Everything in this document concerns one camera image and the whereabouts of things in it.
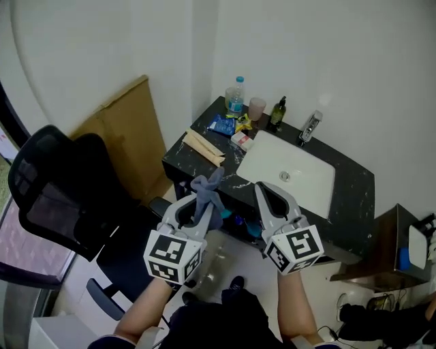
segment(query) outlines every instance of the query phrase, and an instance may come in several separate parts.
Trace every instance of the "black shoe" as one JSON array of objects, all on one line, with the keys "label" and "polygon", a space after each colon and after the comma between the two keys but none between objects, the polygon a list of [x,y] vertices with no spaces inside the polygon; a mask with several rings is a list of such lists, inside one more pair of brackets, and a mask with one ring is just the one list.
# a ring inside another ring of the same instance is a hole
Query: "black shoe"
[{"label": "black shoe", "polygon": [[198,302],[198,297],[192,292],[185,292],[182,294],[183,304],[188,305],[191,302]]},{"label": "black shoe", "polygon": [[245,280],[242,276],[236,276],[230,283],[230,290],[242,290],[245,285]]}]

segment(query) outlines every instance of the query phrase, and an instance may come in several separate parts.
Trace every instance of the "sink drain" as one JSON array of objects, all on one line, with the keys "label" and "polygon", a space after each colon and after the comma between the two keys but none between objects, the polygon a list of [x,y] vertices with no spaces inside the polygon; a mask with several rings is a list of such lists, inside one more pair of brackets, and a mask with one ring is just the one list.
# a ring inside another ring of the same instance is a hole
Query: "sink drain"
[{"label": "sink drain", "polygon": [[286,171],[281,171],[279,177],[283,182],[289,182],[291,180],[291,175]]}]

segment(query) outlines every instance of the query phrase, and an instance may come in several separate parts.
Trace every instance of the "blue packet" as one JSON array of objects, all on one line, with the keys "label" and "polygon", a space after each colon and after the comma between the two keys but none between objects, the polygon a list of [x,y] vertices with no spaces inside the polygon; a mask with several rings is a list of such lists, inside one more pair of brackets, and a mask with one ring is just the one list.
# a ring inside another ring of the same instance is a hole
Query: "blue packet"
[{"label": "blue packet", "polygon": [[235,119],[227,119],[220,114],[216,114],[211,124],[207,127],[208,130],[225,134],[226,136],[233,136],[236,127]]}]

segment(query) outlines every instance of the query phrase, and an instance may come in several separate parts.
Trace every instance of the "gray cloth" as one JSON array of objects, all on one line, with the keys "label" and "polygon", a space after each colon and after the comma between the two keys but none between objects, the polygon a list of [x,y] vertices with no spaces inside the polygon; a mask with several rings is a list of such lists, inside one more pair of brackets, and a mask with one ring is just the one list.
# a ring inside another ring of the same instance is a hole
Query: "gray cloth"
[{"label": "gray cloth", "polygon": [[209,223],[209,230],[220,229],[223,225],[221,212],[224,211],[224,206],[218,193],[213,191],[218,187],[223,175],[224,167],[218,167],[209,180],[205,176],[200,175],[191,182],[192,190],[197,193],[196,212],[193,216],[194,223],[197,224],[200,221],[209,202],[212,202],[215,206],[211,222]]}]

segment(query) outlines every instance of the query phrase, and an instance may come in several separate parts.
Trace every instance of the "white sink basin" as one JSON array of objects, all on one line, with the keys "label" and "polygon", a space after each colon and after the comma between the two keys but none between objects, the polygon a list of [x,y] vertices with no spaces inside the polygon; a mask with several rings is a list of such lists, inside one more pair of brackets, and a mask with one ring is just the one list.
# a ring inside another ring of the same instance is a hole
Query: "white sink basin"
[{"label": "white sink basin", "polygon": [[299,206],[328,218],[334,167],[272,134],[258,132],[236,173],[253,183],[275,184]]}]

